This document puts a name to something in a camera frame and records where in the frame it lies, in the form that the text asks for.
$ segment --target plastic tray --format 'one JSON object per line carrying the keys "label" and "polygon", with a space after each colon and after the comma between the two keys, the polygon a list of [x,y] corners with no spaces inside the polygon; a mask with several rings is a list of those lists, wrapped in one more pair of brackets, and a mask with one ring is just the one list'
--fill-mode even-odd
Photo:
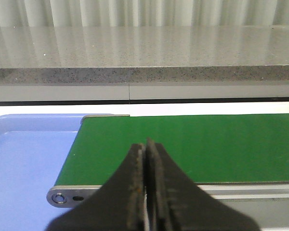
{"label": "plastic tray", "polygon": [[68,210],[51,206],[46,193],[83,116],[0,116],[0,231],[41,231]]}

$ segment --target granite countertop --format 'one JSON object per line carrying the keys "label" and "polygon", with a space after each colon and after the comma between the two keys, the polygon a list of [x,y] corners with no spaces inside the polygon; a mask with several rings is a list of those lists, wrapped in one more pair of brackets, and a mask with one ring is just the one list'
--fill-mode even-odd
{"label": "granite countertop", "polygon": [[0,28],[0,85],[246,80],[289,80],[289,26]]}

